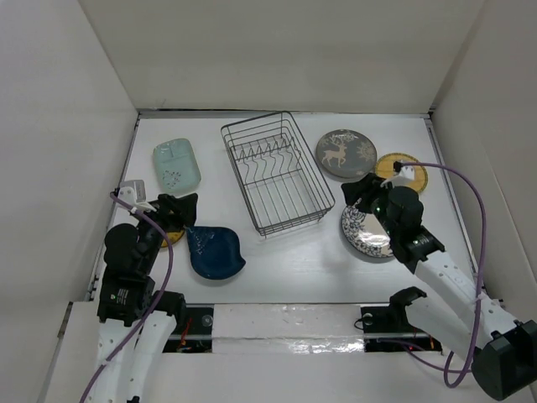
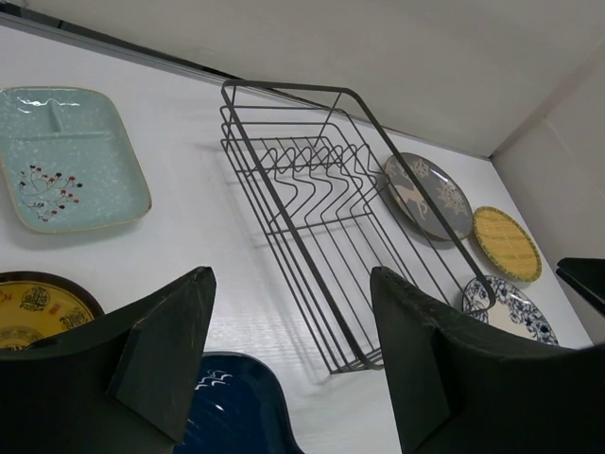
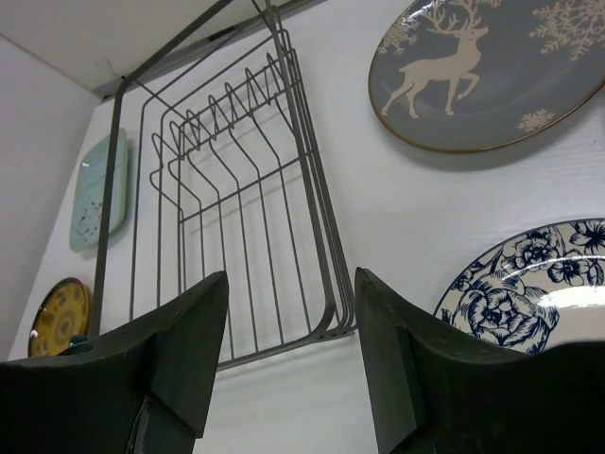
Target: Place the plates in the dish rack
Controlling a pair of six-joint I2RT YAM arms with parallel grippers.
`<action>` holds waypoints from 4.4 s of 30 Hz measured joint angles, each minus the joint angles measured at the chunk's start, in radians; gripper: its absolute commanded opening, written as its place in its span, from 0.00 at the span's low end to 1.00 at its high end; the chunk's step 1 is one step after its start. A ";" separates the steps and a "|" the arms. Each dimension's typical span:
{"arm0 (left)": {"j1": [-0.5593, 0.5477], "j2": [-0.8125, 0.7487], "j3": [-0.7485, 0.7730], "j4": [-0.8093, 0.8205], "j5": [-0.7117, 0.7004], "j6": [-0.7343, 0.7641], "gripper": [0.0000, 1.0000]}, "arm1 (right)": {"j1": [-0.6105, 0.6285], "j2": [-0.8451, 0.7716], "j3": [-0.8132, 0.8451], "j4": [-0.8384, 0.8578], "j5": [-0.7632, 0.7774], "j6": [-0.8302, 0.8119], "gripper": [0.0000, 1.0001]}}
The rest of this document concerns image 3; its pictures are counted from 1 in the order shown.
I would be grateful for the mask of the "grey reindeer plate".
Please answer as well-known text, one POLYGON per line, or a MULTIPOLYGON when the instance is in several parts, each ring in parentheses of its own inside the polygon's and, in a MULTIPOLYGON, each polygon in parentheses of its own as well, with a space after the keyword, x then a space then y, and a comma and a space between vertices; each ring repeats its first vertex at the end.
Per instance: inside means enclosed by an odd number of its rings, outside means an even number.
POLYGON ((383 35, 368 76, 386 129, 444 152, 520 142, 603 84, 600 1, 415 1, 383 35))

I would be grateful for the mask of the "blue floral white plate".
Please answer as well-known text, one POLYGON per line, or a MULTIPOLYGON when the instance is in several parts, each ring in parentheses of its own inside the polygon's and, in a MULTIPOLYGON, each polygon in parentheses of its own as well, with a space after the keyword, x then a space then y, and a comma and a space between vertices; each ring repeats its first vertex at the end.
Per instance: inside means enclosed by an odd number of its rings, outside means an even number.
POLYGON ((435 316, 527 354, 604 338, 604 221, 560 221, 513 236, 468 265, 435 316))

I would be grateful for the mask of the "dark blue plate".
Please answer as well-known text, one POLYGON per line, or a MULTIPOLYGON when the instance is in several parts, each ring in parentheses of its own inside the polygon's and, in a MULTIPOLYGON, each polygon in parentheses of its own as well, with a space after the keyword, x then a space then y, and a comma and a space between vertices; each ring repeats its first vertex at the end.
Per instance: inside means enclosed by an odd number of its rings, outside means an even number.
POLYGON ((84 335, 73 336, 68 343, 68 347, 62 352, 63 355, 78 355, 92 350, 88 338, 84 335))

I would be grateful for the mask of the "yellow brown patterned plate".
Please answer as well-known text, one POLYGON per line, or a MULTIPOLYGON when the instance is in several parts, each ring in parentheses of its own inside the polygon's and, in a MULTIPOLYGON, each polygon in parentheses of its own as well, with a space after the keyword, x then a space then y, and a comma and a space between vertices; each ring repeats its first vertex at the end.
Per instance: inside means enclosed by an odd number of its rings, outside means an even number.
POLYGON ((37 309, 27 356, 55 356, 67 349, 74 336, 87 334, 90 311, 90 290, 75 277, 60 280, 37 309))

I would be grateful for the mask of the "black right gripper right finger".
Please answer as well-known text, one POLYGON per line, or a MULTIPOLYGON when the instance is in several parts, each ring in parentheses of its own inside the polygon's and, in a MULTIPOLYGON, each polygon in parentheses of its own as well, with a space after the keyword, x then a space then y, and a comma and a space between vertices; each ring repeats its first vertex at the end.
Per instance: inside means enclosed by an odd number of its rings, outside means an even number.
POLYGON ((604 345, 525 355, 475 339, 357 269, 355 316, 382 453, 600 453, 604 345))

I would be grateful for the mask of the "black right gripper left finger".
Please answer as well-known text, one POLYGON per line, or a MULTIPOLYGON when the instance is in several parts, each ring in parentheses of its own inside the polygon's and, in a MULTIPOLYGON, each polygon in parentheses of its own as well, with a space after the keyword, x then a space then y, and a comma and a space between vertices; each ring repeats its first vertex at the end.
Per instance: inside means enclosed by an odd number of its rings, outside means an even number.
POLYGON ((57 356, 2 363, 2 452, 192 452, 207 421, 228 303, 228 276, 217 271, 57 356))

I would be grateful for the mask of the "light green rectangular plate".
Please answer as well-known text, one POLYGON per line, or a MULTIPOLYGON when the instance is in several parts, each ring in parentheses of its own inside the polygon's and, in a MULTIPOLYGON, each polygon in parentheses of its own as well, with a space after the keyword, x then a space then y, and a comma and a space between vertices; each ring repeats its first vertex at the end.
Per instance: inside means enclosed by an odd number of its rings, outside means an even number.
MULTIPOLYGON (((110 138, 108 134, 95 144, 78 167, 69 236, 70 248, 76 253, 92 248, 99 241, 110 138)), ((120 129, 112 180, 110 234, 126 217, 128 178, 129 140, 127 132, 120 129)))

